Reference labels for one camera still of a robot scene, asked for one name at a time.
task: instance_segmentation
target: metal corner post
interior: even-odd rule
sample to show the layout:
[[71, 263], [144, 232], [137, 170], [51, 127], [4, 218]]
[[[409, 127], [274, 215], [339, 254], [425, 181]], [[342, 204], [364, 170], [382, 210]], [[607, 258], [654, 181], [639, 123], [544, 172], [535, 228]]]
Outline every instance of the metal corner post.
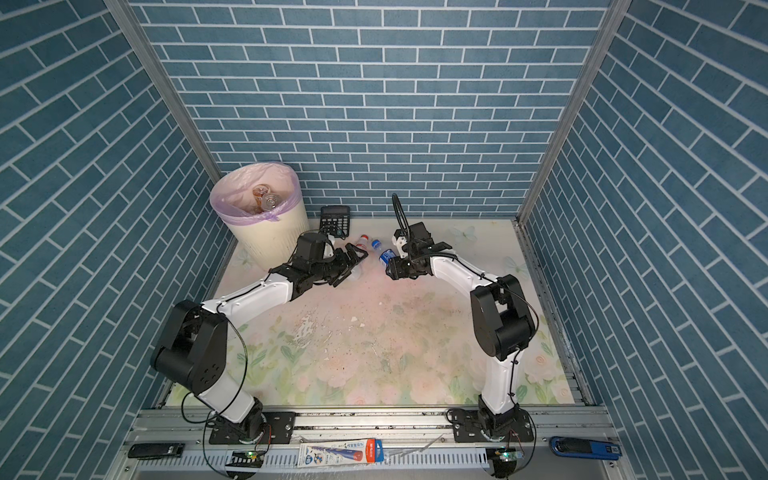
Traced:
[[173, 82], [170, 81], [170, 77], [168, 77], [168, 73], [157, 56], [157, 52], [152, 47], [149, 37], [147, 37], [144, 29], [139, 24], [134, 10], [127, 0], [104, 0], [104, 3], [123, 32], [123, 35], [125, 35], [125, 39], [128, 40], [128, 44], [133, 48], [150, 80], [152, 80], [155, 88], [163, 98], [170, 114], [174, 116], [176, 123], [179, 124], [181, 132], [187, 141], [190, 142], [190, 146], [197, 155], [200, 164], [203, 165], [210, 179], [214, 183], [218, 182], [222, 176], [221, 170], [216, 164], [214, 156], [208, 150], [208, 146], [200, 135], [200, 131], [194, 124], [194, 121], [192, 121], [187, 108], [184, 107], [181, 96], [176, 87], [174, 87]]
[[587, 97], [587, 93], [589, 93], [592, 81], [598, 76], [598, 70], [605, 59], [608, 47], [611, 46], [614, 35], [619, 25], [621, 25], [621, 21], [624, 20], [624, 14], [627, 13], [630, 3], [632, 3], [632, 0], [613, 0], [611, 6], [605, 12], [598, 35], [595, 37], [594, 45], [592, 45], [587, 59], [584, 61], [581, 74], [578, 80], [576, 80], [576, 85], [571, 92], [571, 96], [568, 98], [568, 103], [563, 109], [560, 123], [558, 123], [557, 129], [552, 134], [547, 150], [544, 152], [544, 157], [534, 176], [531, 188], [528, 190], [528, 195], [525, 196], [520, 207], [518, 222], [522, 225], [528, 221], [533, 212], [533, 207], [538, 196], [541, 194], [541, 189], [544, 188], [547, 177], [549, 177], [549, 173], [558, 159], [560, 150], [562, 150], [565, 143], [565, 138], [568, 136], [568, 132], [571, 131], [576, 115], [581, 109], [581, 104], [584, 103], [584, 99]]

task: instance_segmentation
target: black mounting plate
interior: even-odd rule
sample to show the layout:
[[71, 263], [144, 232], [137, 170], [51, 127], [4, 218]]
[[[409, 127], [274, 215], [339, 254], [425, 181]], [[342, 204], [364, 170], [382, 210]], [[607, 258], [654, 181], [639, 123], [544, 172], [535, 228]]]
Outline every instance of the black mounting plate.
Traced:
[[[273, 444], [285, 445], [290, 443], [293, 434], [293, 423], [296, 420], [294, 412], [262, 412], [266, 422], [272, 427]], [[229, 427], [227, 420], [217, 418], [212, 420], [213, 426], [210, 427], [210, 438], [208, 443], [211, 445], [246, 445], [240, 442], [240, 435], [237, 430]], [[259, 447], [266, 447], [265, 440], [259, 441]]]
[[[476, 442], [490, 442], [485, 435], [483, 435], [480, 421], [478, 420], [477, 410], [465, 410], [456, 409], [448, 413], [453, 420], [453, 440], [456, 443], [476, 443]], [[515, 430], [515, 433], [520, 437], [520, 442], [533, 442], [533, 429], [531, 423], [527, 418], [522, 418], [514, 421], [510, 425], [510, 430]], [[493, 442], [517, 442], [518, 437], [514, 435], [510, 437], [510, 434], [504, 436], [501, 440], [493, 440]]]

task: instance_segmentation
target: table surface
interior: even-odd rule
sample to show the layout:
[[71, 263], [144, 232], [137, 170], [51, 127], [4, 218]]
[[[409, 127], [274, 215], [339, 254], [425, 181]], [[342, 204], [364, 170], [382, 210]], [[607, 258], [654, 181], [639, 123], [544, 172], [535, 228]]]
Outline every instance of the table surface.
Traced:
[[[518, 401], [527, 405], [573, 403], [522, 250], [509, 220], [424, 220], [435, 242], [445, 241], [488, 272], [515, 275], [526, 300], [539, 312], [538, 334], [525, 350]], [[317, 227], [317, 220], [312, 227]], [[353, 219], [346, 241], [361, 233], [388, 248], [397, 222]], [[393, 281], [378, 257], [362, 263], [358, 280], [337, 288], [316, 286], [240, 327], [248, 348], [243, 389], [264, 405], [476, 405], [487, 356], [475, 340], [468, 298], [432, 276]], [[216, 296], [265, 272], [240, 245]], [[241, 379], [245, 356], [230, 332], [227, 368]], [[186, 389], [175, 385], [167, 405]], [[191, 397], [187, 403], [197, 400]]]

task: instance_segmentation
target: trash can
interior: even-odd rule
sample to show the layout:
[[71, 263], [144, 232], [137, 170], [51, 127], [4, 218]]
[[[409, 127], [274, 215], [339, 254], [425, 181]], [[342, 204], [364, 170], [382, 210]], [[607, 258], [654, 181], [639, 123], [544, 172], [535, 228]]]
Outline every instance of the trash can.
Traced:
[[[274, 210], [254, 214], [256, 185], [264, 184], [280, 195]], [[288, 261], [296, 239], [310, 229], [296, 172], [279, 162], [238, 168], [219, 180], [210, 192], [210, 204], [258, 266], [267, 270]]]

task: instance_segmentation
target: calculator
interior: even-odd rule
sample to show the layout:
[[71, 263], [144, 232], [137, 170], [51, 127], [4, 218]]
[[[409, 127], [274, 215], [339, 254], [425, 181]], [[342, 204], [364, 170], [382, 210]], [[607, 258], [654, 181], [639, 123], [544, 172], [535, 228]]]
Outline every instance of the calculator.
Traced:
[[349, 207], [328, 205], [320, 208], [320, 232], [336, 238], [349, 236]]

